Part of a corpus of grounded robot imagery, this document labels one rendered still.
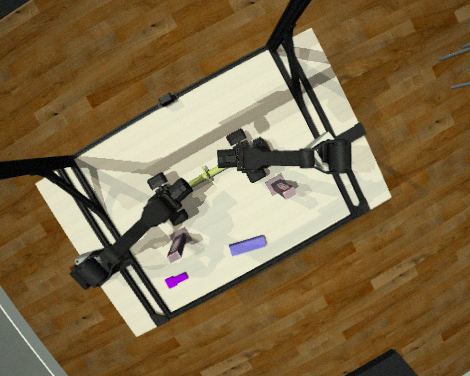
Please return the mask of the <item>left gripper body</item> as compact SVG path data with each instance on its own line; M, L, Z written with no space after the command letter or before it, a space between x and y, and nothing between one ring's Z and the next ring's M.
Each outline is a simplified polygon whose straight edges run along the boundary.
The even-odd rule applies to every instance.
M246 135L243 131L243 129L238 129L234 132L232 132L231 134L227 135L226 136L230 146L233 146L235 145L236 143L238 143L236 146L242 146L242 145L246 145L246 143L244 142L241 142L242 140L244 140L246 138ZM255 183L257 182L258 180L264 178L266 176L266 172L264 169L260 169L260 171L256 172L256 173L247 173L246 174L249 181L251 183Z

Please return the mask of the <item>purple flat block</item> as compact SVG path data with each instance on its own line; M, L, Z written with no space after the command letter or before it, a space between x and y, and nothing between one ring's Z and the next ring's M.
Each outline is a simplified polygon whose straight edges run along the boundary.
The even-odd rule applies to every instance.
M187 276L186 272L184 272L184 273L179 274L175 277L171 276L171 277L165 279L165 282L166 282L168 288L172 288L172 287L177 286L177 283L180 283L180 282L182 282L186 279L188 279L188 276Z

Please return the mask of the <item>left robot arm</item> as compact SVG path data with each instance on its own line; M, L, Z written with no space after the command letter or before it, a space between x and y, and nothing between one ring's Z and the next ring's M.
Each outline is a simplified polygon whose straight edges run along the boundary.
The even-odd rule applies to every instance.
M237 171L242 173L256 173L269 166L300 166L301 169L315 168L325 174L345 174L352 169L351 143L348 144L343 139L327 139L312 148L299 149L299 152L270 151L268 143L262 137L253 140L253 145L235 147L236 149L217 150L218 168L238 166ZM329 171L315 166L314 150L323 163L329 164Z

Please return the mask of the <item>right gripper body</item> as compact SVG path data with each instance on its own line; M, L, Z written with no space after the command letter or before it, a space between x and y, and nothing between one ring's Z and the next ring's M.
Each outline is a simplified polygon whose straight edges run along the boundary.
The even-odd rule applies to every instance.
M164 183L168 182L167 178L165 177L164 173L160 172L159 174L153 176L152 178L147 180L148 185L150 186L151 190L156 189L157 187L159 189L155 190L155 192L162 191L164 188L167 191L166 185L163 185ZM162 186L163 185L163 186ZM175 214L169 219L172 223L173 226L177 226L180 223L186 221L188 219L188 214L185 211L185 209L182 209L179 212L175 212Z

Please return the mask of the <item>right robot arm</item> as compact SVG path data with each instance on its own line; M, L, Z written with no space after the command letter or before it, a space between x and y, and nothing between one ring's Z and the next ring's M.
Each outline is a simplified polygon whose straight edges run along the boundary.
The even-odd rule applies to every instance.
M89 289L91 286L93 288L96 288L97 286L101 287L115 273L117 266L116 263L123 259L123 255L150 228L156 227L163 221L163 223L168 221L181 207L179 203L192 191L193 189L191 186L181 177L172 186L170 186L167 191L163 189L161 192L156 192L148 200L146 206L143 207L141 215L142 219L138 220L113 245L110 244L106 249L93 251L80 264L75 265L70 273L71 277L85 290ZM169 206L174 210L173 212ZM102 254L112 264L110 273L108 273L94 258L101 256ZM77 272L77 269L79 268L80 270ZM109 277L107 278L108 275Z

